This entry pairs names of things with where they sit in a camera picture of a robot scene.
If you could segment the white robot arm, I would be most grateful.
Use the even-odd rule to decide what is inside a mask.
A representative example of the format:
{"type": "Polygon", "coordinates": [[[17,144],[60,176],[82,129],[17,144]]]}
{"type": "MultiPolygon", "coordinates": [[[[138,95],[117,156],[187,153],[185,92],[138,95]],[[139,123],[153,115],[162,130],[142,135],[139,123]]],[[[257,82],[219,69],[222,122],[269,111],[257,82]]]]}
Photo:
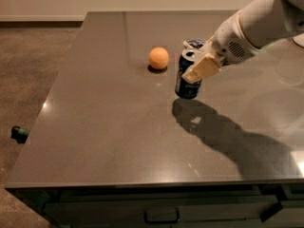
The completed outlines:
{"type": "Polygon", "coordinates": [[[193,84],[240,64],[270,44],[303,32],[304,0],[254,0],[224,21],[182,74],[193,84]]]}

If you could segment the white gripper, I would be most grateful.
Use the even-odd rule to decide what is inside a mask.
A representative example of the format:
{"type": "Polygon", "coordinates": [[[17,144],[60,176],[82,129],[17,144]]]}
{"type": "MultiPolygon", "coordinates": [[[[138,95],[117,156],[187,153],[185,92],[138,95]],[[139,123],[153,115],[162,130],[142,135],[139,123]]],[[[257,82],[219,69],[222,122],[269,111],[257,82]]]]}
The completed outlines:
{"type": "Polygon", "coordinates": [[[240,64],[260,52],[245,36],[240,12],[224,21],[212,38],[197,49],[195,63],[181,75],[188,84],[196,83],[221,72],[222,63],[240,64]]]}

